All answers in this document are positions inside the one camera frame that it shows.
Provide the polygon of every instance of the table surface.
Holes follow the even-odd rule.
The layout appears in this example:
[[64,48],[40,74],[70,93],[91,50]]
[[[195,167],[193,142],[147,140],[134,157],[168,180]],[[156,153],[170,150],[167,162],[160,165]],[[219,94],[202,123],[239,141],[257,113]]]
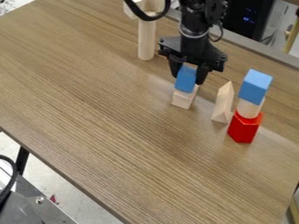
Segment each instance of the table surface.
[[[299,73],[221,41],[191,110],[167,60],[137,56],[120,0],[36,1],[0,19],[0,126],[126,223],[280,223],[299,179]],[[177,34],[158,22],[157,35]],[[272,74],[251,144],[210,120],[218,88]]]

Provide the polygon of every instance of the wooden block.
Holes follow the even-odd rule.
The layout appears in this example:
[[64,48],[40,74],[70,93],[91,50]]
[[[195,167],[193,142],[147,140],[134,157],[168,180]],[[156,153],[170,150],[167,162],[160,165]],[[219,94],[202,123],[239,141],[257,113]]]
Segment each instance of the wooden block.
[[195,99],[199,87],[200,85],[195,85],[191,93],[175,89],[171,104],[182,109],[189,109]]
[[[147,15],[155,16],[154,11],[147,11]],[[141,60],[151,60],[155,56],[156,21],[143,21],[139,19],[138,27],[138,57]]]
[[212,113],[212,120],[219,123],[229,123],[232,116],[233,105],[233,83],[227,82],[221,87],[217,94],[215,108]]
[[233,115],[227,134],[236,142],[250,144],[261,125],[263,114],[259,113],[254,119],[242,117],[238,111]]
[[261,107],[264,105],[265,97],[261,101],[260,105],[256,105],[251,103],[250,101],[246,101],[244,99],[240,99],[237,110],[239,115],[247,118],[247,119],[254,119],[259,115],[261,112]]
[[[143,0],[133,0],[140,9],[143,8],[144,1]],[[128,5],[123,2],[123,11],[130,19],[137,19],[137,16],[133,13],[133,11],[128,7]]]
[[260,105],[270,87],[272,79],[273,77],[268,74],[250,69],[243,80],[239,98]]
[[175,89],[192,93],[196,82],[196,69],[182,65],[177,73]]

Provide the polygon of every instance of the light blue block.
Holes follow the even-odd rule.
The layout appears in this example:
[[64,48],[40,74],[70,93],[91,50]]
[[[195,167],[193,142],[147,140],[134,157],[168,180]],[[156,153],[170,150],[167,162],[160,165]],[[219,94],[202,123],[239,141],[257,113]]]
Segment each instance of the light blue block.
[[189,66],[182,66],[177,73],[175,88],[187,93],[194,89],[196,81],[196,69]]
[[239,98],[242,98],[255,105],[261,105],[273,77],[250,69],[245,77],[239,91]]

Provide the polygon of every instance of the block stack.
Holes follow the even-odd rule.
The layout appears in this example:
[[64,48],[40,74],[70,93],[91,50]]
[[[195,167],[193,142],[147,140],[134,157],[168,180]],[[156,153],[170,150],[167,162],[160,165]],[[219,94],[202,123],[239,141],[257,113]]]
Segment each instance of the block stack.
[[251,143],[261,125],[261,107],[273,77],[251,69],[239,91],[240,102],[227,134],[237,143]]

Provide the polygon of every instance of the white block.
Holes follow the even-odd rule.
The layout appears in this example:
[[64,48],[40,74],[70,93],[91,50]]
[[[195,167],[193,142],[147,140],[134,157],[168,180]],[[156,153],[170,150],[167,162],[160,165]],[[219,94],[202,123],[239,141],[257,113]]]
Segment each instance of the white block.
[[264,105],[265,97],[261,102],[261,105],[255,105],[254,103],[251,103],[250,101],[246,101],[244,99],[240,99],[237,111],[239,115],[243,116],[247,119],[254,119],[259,115],[261,112],[261,107]]
[[186,93],[175,89],[172,97],[172,105],[182,109],[189,109],[192,105],[200,85],[195,85],[191,93]]
[[233,84],[231,81],[227,82],[221,87],[217,94],[215,108],[212,113],[212,120],[219,123],[229,123],[232,117],[233,105]]
[[[140,9],[143,8],[144,1],[143,0],[133,0]],[[133,11],[128,7],[128,5],[123,2],[123,11],[130,19],[137,19],[137,16],[133,13]]]
[[[153,11],[146,12],[149,16],[155,16]],[[138,57],[141,60],[151,60],[155,55],[156,46],[156,21],[143,21],[139,19],[138,32]]]

